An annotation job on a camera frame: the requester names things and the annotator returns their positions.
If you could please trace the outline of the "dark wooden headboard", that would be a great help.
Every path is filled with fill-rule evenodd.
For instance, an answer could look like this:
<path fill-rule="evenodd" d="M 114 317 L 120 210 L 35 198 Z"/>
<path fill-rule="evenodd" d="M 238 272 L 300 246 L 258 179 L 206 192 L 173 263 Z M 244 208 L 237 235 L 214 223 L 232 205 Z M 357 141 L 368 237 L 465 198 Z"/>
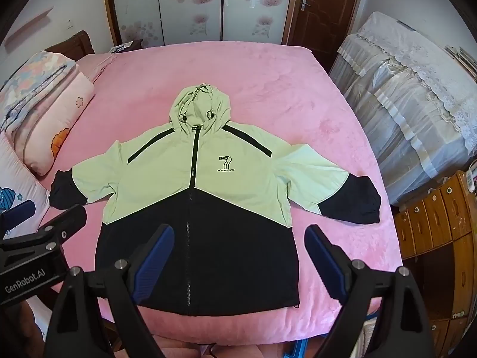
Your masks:
<path fill-rule="evenodd" d="M 94 54 L 91 39 L 86 31 L 81 30 L 69 39 L 55 44 L 47 49 L 46 52 L 60 53 L 73 61 L 79 61 L 83 57 Z"/>

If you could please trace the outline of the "white cartoon pillow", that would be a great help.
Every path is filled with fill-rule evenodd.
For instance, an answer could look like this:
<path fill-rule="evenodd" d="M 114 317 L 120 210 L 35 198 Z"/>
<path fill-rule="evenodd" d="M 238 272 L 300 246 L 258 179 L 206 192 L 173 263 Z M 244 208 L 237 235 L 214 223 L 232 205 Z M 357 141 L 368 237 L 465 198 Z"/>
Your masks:
<path fill-rule="evenodd" d="M 1 239 L 35 233 L 49 208 L 49 191 L 20 161 L 7 135 L 1 133 L 1 212 L 30 200 L 35 214 L 14 229 L 8 229 Z"/>

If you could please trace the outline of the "folded floral quilt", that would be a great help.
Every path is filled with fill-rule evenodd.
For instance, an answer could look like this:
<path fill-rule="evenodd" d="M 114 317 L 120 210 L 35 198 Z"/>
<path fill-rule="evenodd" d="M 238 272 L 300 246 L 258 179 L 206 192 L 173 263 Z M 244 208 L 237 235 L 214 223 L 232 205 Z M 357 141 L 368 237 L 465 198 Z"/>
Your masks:
<path fill-rule="evenodd" d="M 46 96 L 77 73 L 77 63 L 63 54 L 33 55 L 1 88 L 1 131 L 15 132 Z"/>

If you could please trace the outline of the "brown wooden door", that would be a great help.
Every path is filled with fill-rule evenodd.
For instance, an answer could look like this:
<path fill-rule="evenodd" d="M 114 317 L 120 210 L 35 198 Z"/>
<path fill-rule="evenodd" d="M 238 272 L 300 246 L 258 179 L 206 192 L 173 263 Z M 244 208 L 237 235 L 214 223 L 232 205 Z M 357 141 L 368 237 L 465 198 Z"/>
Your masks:
<path fill-rule="evenodd" d="M 295 0 L 286 43 L 309 49 L 327 72 L 348 34 L 358 0 Z"/>

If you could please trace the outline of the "wooden drawer cabinet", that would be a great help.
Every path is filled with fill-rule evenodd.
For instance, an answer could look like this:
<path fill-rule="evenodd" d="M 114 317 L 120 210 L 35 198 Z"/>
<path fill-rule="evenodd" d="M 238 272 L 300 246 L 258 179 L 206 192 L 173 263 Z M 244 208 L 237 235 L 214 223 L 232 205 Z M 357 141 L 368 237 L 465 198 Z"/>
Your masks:
<path fill-rule="evenodd" d="M 403 265 L 425 303 L 437 357 L 448 357 L 476 317 L 476 193 L 457 171 L 394 215 Z"/>

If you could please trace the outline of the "pink bed blanket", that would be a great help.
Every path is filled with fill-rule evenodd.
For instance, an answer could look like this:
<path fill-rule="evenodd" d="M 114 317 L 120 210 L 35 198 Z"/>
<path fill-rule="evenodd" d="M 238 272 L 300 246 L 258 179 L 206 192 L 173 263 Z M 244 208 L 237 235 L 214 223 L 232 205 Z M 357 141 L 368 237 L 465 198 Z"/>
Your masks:
<path fill-rule="evenodd" d="M 276 44 L 208 41 L 121 53 L 95 81 L 95 95 L 64 140 L 53 164 L 66 171 L 167 122 L 186 87 L 209 83 L 230 97 L 231 118 L 258 126 L 289 143 L 306 143 L 384 192 L 369 141 L 350 106 L 307 49 Z M 394 271 L 402 259 L 387 200 L 380 221 L 356 226 L 293 206 L 300 275 L 296 308 L 225 318 L 194 318 L 143 309 L 153 334 L 192 343 L 270 344 L 327 333 L 340 304 L 329 297 L 304 247 L 304 232 L 318 225 L 351 259 Z"/>

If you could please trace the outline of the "pink wall shelf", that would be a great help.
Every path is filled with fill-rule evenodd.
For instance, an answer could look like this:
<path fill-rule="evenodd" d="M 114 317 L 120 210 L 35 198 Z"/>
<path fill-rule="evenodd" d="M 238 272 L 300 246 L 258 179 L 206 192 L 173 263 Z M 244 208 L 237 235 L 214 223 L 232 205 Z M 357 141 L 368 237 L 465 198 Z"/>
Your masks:
<path fill-rule="evenodd" d="M 10 35 L 8 35 L 3 42 L 3 46 L 8 53 L 13 52 L 19 46 L 21 46 L 26 39 L 48 26 L 51 22 L 49 13 L 53 10 L 54 6 L 51 6 L 31 18 L 29 21 L 17 27 Z"/>

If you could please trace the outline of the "green and black hooded jacket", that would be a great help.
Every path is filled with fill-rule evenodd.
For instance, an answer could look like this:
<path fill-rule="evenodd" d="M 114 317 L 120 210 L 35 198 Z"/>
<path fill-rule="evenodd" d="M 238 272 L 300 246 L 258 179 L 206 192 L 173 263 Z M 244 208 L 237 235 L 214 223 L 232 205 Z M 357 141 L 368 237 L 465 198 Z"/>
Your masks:
<path fill-rule="evenodd" d="M 56 209 L 106 200 L 95 266 L 110 267 L 147 243 L 162 224 L 175 245 L 139 305 L 188 316 L 233 316 L 300 303 L 291 207 L 369 225 L 381 197 L 308 145 L 291 145 L 230 118 L 229 97 L 188 87 L 167 124 L 59 171 Z"/>

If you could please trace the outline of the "pink flower pillow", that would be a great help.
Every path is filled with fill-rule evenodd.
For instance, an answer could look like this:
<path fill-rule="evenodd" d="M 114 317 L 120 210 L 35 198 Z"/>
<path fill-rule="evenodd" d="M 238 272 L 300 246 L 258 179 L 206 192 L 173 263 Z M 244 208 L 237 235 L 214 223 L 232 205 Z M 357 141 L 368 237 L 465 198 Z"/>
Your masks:
<path fill-rule="evenodd" d="M 38 176 L 52 168 L 70 130 L 94 96 L 93 83 L 81 72 L 52 93 L 49 106 L 41 104 L 26 119 L 14 140 L 16 154 Z"/>

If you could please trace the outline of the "pink flat pillow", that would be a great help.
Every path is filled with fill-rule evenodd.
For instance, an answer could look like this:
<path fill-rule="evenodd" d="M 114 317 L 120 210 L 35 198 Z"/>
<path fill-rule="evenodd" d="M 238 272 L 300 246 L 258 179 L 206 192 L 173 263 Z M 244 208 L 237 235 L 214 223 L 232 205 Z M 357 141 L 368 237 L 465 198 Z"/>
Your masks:
<path fill-rule="evenodd" d="M 114 61 L 114 53 L 88 54 L 76 61 L 79 71 L 92 83 Z"/>

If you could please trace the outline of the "lace-covered furniture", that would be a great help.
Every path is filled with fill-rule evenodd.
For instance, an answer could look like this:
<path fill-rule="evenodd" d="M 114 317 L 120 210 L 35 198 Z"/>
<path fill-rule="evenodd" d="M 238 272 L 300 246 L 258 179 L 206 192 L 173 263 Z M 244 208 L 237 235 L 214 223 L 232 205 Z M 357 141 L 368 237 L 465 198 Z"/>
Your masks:
<path fill-rule="evenodd" d="M 372 13 L 329 75 L 365 131 L 391 204 L 476 156 L 476 81 L 397 19 Z"/>

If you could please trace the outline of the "floral sliding wardrobe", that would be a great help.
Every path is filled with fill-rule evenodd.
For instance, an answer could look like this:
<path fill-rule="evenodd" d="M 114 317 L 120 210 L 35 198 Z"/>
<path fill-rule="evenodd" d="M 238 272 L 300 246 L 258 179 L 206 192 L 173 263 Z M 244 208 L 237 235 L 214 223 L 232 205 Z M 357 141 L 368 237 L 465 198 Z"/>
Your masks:
<path fill-rule="evenodd" d="M 282 42 L 289 0 L 105 0 L 114 43 Z"/>

